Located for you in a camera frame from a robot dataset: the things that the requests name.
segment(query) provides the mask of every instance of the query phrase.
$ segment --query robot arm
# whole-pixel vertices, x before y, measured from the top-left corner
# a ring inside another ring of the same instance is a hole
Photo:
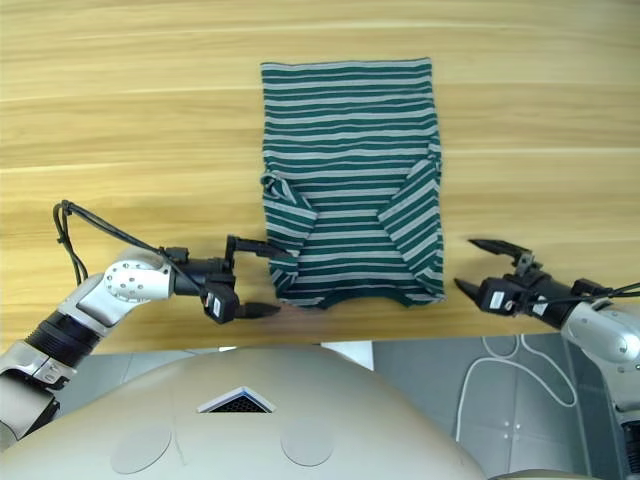
[[[605,288],[579,279],[572,287],[542,271],[530,250],[498,240],[471,240],[514,259],[514,274],[487,278],[480,286],[456,279],[480,310],[497,315],[524,313],[553,326],[600,369],[627,441],[631,473],[640,473],[640,308],[617,306],[609,298],[639,296],[633,284]]]
[[[169,298],[174,278],[162,258],[131,247],[0,357],[0,421],[14,441],[53,418],[59,404],[49,390],[62,389],[82,359],[135,307]]]
[[[271,305],[240,304],[233,275],[237,250],[265,257],[284,254],[264,242],[233,236],[224,259],[192,260],[183,248],[167,249],[170,257],[165,258],[130,247],[105,273],[86,278],[31,335],[0,356],[2,449],[53,418],[59,404],[50,390],[62,389],[82,359],[140,305],[174,293],[199,296],[205,314],[218,323],[277,312]]]

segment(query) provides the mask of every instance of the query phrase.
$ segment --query wood grain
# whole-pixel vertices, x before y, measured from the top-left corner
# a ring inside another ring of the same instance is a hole
[[[506,271],[465,242],[535,249],[557,278],[622,285],[640,262],[640,6],[625,0],[6,0],[2,348],[74,287],[61,198],[193,255],[264,238],[262,61],[434,61],[449,300],[285,307],[220,327],[193,299],[135,311],[102,352],[547,331],[476,311],[451,285]],[[93,272],[123,245],[72,224]],[[274,301],[239,256],[242,298]]]

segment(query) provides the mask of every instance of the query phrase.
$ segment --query vent grille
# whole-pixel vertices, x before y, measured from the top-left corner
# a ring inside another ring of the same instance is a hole
[[[272,413],[275,406],[248,387],[239,387],[198,407],[198,413]]]
[[[209,413],[224,412],[267,413],[264,408],[245,395],[224,403],[213,410],[209,410]]]

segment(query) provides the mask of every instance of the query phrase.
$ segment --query shirt sleeve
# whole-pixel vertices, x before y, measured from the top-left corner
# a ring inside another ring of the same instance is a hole
[[[318,213],[306,198],[277,174],[267,172],[260,181],[264,188],[262,201],[267,220],[267,239],[273,246],[291,254],[291,257],[269,261],[271,278],[279,295],[298,277],[298,256],[313,231]]]
[[[378,212],[378,220],[425,289],[444,298],[438,152],[417,162],[404,185]]]

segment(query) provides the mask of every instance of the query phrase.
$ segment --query striped shirt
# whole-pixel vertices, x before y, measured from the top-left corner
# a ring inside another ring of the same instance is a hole
[[[444,299],[429,59],[265,63],[262,176],[278,298]]]

